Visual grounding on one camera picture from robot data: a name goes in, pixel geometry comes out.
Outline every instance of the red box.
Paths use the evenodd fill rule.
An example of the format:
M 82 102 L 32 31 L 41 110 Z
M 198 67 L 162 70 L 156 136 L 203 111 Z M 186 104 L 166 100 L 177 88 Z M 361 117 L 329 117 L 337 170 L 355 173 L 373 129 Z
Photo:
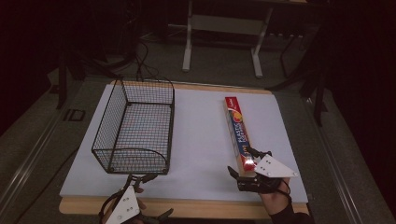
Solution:
M 250 147 L 248 132 L 236 97 L 225 97 L 225 110 L 239 173 L 240 175 L 254 174 L 257 162 L 246 151 L 246 147 Z

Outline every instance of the black wire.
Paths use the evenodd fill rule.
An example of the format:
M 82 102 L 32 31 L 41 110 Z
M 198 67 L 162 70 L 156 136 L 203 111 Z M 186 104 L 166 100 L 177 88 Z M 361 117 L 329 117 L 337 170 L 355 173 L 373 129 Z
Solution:
M 30 202 L 30 204 L 23 210 L 23 212 L 18 216 L 17 220 L 14 222 L 14 224 L 18 224 L 21 221 L 21 218 L 32 208 L 33 204 L 37 202 L 37 200 L 43 195 L 44 191 L 49 187 L 50 183 L 52 183 L 53 179 L 56 177 L 56 175 L 61 171 L 61 169 L 64 167 L 64 165 L 70 160 L 70 158 L 73 157 L 73 155 L 78 151 L 78 148 L 76 148 L 70 155 L 66 158 L 64 162 L 62 162 L 61 166 L 58 168 L 58 170 L 55 172 L 55 174 L 52 176 L 52 178 L 49 180 L 47 185 L 37 194 L 37 196 Z
M 140 74 L 142 74 L 142 65 L 144 64 L 144 61 L 147 59 L 148 54 L 149 54 L 149 47 L 145 43 L 143 43 L 142 41 L 139 41 L 139 43 L 141 45 L 143 45 L 145 47 L 145 49 L 146 49 L 145 56 L 143 57 L 143 59 L 141 59 L 141 62 L 139 62 L 140 57 L 136 54 L 136 61 L 137 61 L 137 65 L 138 65 L 136 73 L 140 75 Z
M 102 208 L 100 209 L 100 212 L 99 212 L 99 214 L 98 214 L 98 216 L 99 216 L 99 224 L 102 223 L 103 217 L 105 216 L 105 209 L 106 209 L 106 206 L 107 206 L 113 199 L 116 199 L 116 198 L 118 198 L 118 197 L 120 197 L 120 196 L 121 196 L 120 192 L 117 192 L 117 193 L 112 194 L 109 198 L 107 198 L 107 199 L 105 200 L 105 202 L 102 204 Z
M 153 77 L 158 76 L 158 75 L 160 74 L 160 71 L 159 71 L 157 68 L 154 68 L 154 67 L 152 67 L 152 66 L 148 66 L 148 65 L 145 63 L 145 60 L 147 59 L 148 54 L 149 54 L 149 47 L 148 47 L 144 42 L 140 42 L 140 44 L 143 45 L 143 46 L 145 47 L 145 49 L 146 49 L 146 54 L 145 54 L 145 56 L 143 57 L 143 59 L 141 59 L 141 58 L 139 57 L 139 55 L 136 55 L 136 59 L 141 61 L 141 62 L 139 63 L 140 68 L 139 68 L 138 72 L 140 72 L 140 74 L 141 74 L 141 72 L 142 72 L 142 71 L 141 71 L 141 66 L 144 66 L 144 68 L 146 69 L 146 71 L 147 71 L 151 76 L 153 76 Z M 155 74 L 152 73 L 152 72 L 150 72 L 149 69 L 155 70 Z
M 288 187 L 288 192 L 285 192 L 285 191 L 280 190 L 280 189 L 276 189 L 276 192 L 285 195 L 289 199 L 289 201 L 291 202 L 291 197 L 290 197 L 291 189 L 290 189 L 290 186 L 289 186 L 288 183 L 286 183 L 286 181 L 284 179 L 282 179 L 282 182 L 285 183 L 285 185 Z

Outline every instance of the wire basket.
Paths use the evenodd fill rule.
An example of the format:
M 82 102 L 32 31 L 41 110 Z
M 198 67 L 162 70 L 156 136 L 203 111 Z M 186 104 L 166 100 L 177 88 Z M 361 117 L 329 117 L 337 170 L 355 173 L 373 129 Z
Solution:
M 116 80 L 92 153 L 109 174 L 166 175 L 174 114 L 169 80 Z

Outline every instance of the table leg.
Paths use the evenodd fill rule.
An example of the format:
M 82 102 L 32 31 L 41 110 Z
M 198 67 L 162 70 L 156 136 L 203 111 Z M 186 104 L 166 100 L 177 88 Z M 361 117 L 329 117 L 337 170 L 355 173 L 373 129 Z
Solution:
M 273 10 L 274 9 L 272 7 L 268 8 L 267 14 L 265 16 L 265 21 L 262 23 L 262 30 L 260 31 L 259 34 L 259 40 L 256 44 L 256 47 L 251 50 L 251 58 L 253 60 L 254 73 L 257 78 L 262 78 L 262 67 L 260 65 L 259 52 L 260 52 L 260 48 L 262 47 L 262 41 L 264 40 L 265 32 L 267 31 L 268 23 L 270 21 Z
M 186 49 L 184 50 L 184 60 L 183 60 L 183 72 L 190 71 L 191 62 L 191 18 L 192 18 L 192 0 L 189 1 L 189 17 L 187 18 L 187 43 Z

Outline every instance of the white desk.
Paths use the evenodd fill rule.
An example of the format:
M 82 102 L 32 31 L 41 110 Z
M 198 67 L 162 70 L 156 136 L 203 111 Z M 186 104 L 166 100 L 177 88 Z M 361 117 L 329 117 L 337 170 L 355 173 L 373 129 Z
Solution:
M 268 91 L 175 85 L 176 110 L 168 175 L 142 185 L 145 215 L 173 207 L 172 217 L 267 218 L 256 193 L 241 192 L 227 165 L 237 169 L 223 109 L 225 96 L 237 96 L 253 147 L 298 172 L 274 95 Z M 111 86 L 107 86 L 61 190 L 66 214 L 97 214 L 103 201 L 121 188 L 127 175 L 109 175 L 91 153 Z M 306 212 L 302 179 L 290 181 L 296 211 Z
M 216 32 L 233 33 L 233 34 L 241 34 L 241 35 L 256 35 L 258 39 L 256 45 L 251 49 L 251 58 L 253 61 L 255 75 L 256 77 L 261 78 L 262 66 L 260 63 L 259 52 L 262 47 L 262 41 L 264 40 L 268 23 L 270 22 L 274 7 L 272 7 L 272 5 L 268 7 L 268 9 L 265 12 L 263 12 L 263 14 L 265 14 L 264 20 L 259 21 L 259 20 L 244 20 L 237 18 L 225 18 L 218 16 L 195 14 L 193 13 L 192 2 L 193 0 L 189 0 L 189 11 L 187 18 L 187 42 L 186 42 L 186 49 L 184 51 L 182 70 L 184 72 L 190 71 L 192 30 L 216 31 Z M 292 2 L 292 3 L 306 4 L 305 0 L 290 0 L 290 1 L 279 0 L 278 2 L 280 3 Z

